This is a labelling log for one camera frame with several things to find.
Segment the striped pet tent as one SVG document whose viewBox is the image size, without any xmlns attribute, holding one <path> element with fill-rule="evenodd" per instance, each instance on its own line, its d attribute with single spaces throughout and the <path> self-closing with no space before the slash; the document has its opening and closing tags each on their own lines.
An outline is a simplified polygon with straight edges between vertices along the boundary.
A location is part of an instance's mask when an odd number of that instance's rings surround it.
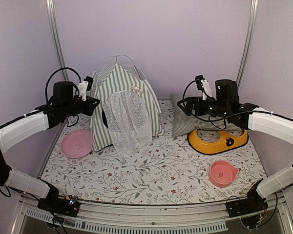
<svg viewBox="0 0 293 234">
<path fill-rule="evenodd" d="M 100 101 L 90 122 L 93 151 L 113 145 L 118 155 L 132 156 L 163 134 L 155 92 L 135 65 L 95 72 L 90 95 Z"/>
</svg>

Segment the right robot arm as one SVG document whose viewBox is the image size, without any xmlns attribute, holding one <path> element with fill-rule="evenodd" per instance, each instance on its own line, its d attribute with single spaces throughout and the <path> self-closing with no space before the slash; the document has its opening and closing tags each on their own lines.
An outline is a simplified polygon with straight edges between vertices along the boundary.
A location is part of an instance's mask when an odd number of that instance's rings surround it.
<svg viewBox="0 0 293 234">
<path fill-rule="evenodd" d="M 212 97 L 209 83 L 202 75 L 197 76 L 193 83 L 203 95 L 183 96 L 177 103 L 187 116 L 201 119 L 203 115 L 211 115 L 216 117 L 217 121 L 227 120 L 241 129 L 265 133 L 293 145 L 293 119 L 269 112 L 255 104 L 241 104 L 235 81 L 217 80 L 216 97 Z M 292 185 L 293 162 L 255 183 L 247 193 L 248 198 L 243 201 L 243 209 L 252 213 L 261 206 L 262 199 Z"/>
</svg>

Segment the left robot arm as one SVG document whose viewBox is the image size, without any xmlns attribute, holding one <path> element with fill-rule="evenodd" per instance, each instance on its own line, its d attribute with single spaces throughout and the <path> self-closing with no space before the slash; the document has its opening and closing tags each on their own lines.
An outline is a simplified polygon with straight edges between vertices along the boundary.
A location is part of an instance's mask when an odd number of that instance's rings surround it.
<svg viewBox="0 0 293 234">
<path fill-rule="evenodd" d="M 45 105 L 16 118 L 0 127 L 0 186 L 16 189 L 44 199 L 44 204 L 53 212 L 63 207 L 63 201 L 46 182 L 22 173 L 9 166 L 3 155 L 13 146 L 36 133 L 64 123 L 69 117 L 79 114 L 92 115 L 100 101 L 87 96 L 91 84 L 85 79 L 75 85 L 70 81 L 54 84 L 55 95 Z"/>
</svg>

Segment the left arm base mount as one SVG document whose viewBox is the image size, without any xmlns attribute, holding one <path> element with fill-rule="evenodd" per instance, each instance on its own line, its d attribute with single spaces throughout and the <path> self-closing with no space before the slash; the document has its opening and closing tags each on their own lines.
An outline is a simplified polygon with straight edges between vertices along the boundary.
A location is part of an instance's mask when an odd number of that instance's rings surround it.
<svg viewBox="0 0 293 234">
<path fill-rule="evenodd" d="M 41 199 L 37 207 L 41 210 L 50 212 L 51 214 L 65 215 L 69 217 L 77 217 L 80 202 L 72 195 L 57 198 Z"/>
</svg>

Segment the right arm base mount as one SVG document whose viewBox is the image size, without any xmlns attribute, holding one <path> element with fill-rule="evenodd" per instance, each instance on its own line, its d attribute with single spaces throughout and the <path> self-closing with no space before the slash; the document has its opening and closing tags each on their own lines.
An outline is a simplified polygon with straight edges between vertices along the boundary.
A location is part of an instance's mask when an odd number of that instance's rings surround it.
<svg viewBox="0 0 293 234">
<path fill-rule="evenodd" d="M 265 200 L 253 201 L 247 197 L 230 196 L 225 203 L 229 217 L 248 215 L 259 211 L 266 211 L 268 204 Z"/>
</svg>

